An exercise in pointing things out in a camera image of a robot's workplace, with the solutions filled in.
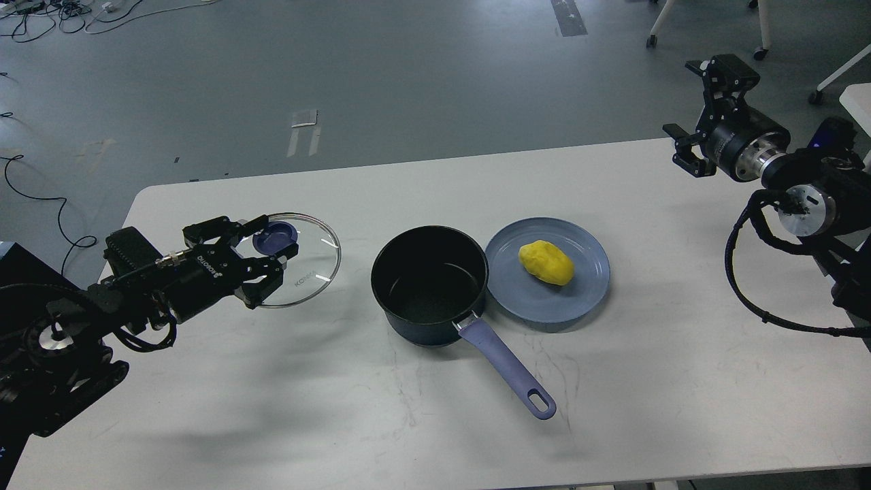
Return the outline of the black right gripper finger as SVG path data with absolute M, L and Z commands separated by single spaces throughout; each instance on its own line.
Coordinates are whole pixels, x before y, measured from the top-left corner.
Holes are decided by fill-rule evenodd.
M 662 129 L 673 140 L 673 163 L 697 179 L 716 174 L 716 164 L 710 159 L 697 156 L 693 151 L 693 148 L 700 147 L 706 142 L 706 134 L 703 131 L 690 134 L 676 123 L 664 124 Z
M 738 56 L 719 54 L 709 60 L 688 60 L 685 68 L 702 80 L 700 123 L 715 123 L 749 110 L 744 96 L 758 86 L 760 75 Z

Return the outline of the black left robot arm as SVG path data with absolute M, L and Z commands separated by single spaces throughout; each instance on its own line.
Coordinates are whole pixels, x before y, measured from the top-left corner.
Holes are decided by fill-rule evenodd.
M 112 275 L 86 289 L 4 285 L 18 320 L 2 335 L 2 434 L 49 436 L 127 376 L 105 337 L 135 353 L 174 345 L 178 325 L 225 297 L 255 309 L 283 285 L 299 253 L 290 225 L 267 215 L 226 216 L 183 229 L 184 249 L 163 255 L 136 227 L 105 241 Z

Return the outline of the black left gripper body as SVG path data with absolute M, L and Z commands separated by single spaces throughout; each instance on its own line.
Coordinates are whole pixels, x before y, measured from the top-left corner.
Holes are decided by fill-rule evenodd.
M 202 245 L 184 254 L 180 264 L 161 270 L 156 292 L 184 323 L 233 297 L 241 284 L 242 255 L 231 247 Z

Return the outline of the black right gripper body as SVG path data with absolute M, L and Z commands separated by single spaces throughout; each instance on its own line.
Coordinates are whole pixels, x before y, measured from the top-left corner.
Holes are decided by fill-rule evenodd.
M 792 140 L 787 128 L 750 106 L 725 115 L 708 136 L 706 158 L 738 182 L 759 179 Z

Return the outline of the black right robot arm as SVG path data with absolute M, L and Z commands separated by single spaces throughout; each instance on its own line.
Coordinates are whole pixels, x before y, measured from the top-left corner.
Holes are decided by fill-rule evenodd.
M 738 286 L 734 252 L 746 224 L 771 248 L 808 255 L 833 280 L 832 302 L 869 320 L 869 242 L 852 247 L 843 236 L 869 229 L 870 180 L 855 153 L 856 130 L 840 117 L 826 118 L 805 148 L 791 152 L 791 136 L 744 96 L 760 77 L 734 54 L 690 60 L 700 78 L 704 106 L 695 130 L 663 126 L 673 140 L 673 162 L 696 178 L 721 170 L 732 180 L 758 180 L 725 245 L 727 281 L 738 301 L 762 322 L 790 331 L 869 338 L 869 326 L 814 327 L 776 316 L 754 304 Z

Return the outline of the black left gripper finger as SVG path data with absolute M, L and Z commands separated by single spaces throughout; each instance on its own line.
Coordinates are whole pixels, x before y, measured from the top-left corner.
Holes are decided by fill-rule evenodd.
M 281 309 L 297 301 L 289 263 L 298 255 L 298 245 L 281 249 L 276 255 L 265 255 L 252 243 L 240 243 L 236 253 L 243 261 L 243 281 L 233 290 L 233 296 L 246 307 Z
M 247 221 L 231 221 L 226 215 L 184 227 L 182 236 L 187 247 L 202 245 L 212 239 L 227 247 L 236 247 L 246 237 L 262 232 L 269 223 L 267 215 Z

